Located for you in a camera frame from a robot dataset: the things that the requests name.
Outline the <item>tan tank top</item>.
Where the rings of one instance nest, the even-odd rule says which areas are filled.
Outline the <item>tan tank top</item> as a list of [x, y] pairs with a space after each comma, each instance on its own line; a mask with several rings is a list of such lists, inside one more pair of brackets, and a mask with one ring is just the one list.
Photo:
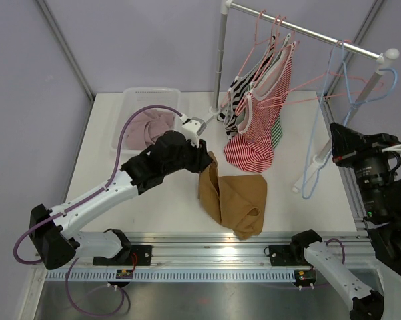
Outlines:
[[204, 211], [241, 240], [262, 232], [268, 184], [260, 174], [220, 176], [212, 152], [211, 164], [199, 174], [198, 199]]

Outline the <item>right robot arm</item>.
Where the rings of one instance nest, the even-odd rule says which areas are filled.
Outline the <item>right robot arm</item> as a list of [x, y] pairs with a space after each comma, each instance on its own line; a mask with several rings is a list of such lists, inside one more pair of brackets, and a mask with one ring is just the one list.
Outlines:
[[367, 234], [378, 260], [383, 293], [361, 282], [327, 248], [313, 230], [294, 235], [290, 258], [309, 264], [337, 291], [351, 319], [401, 319], [401, 141], [387, 133], [364, 135], [338, 123], [330, 124], [332, 161], [351, 168], [372, 223]]

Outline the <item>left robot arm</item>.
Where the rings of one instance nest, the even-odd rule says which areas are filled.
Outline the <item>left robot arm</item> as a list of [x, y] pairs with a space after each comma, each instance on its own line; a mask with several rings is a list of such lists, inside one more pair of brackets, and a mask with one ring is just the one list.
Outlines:
[[124, 201], [138, 197], [180, 170], [201, 173], [212, 162], [206, 141], [195, 146], [177, 131], [168, 131], [116, 171], [110, 181], [68, 203], [50, 209], [34, 207], [29, 238], [46, 269], [58, 269], [74, 258], [91, 257], [94, 265], [128, 265], [133, 248], [119, 229], [84, 232], [91, 221]]

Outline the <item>mauve tank top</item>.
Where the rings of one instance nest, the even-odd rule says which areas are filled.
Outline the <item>mauve tank top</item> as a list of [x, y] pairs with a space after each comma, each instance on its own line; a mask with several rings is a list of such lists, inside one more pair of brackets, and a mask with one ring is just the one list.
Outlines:
[[128, 125], [125, 144], [131, 150], [144, 150], [153, 145], [166, 131], [173, 129], [175, 115], [151, 109], [143, 111]]

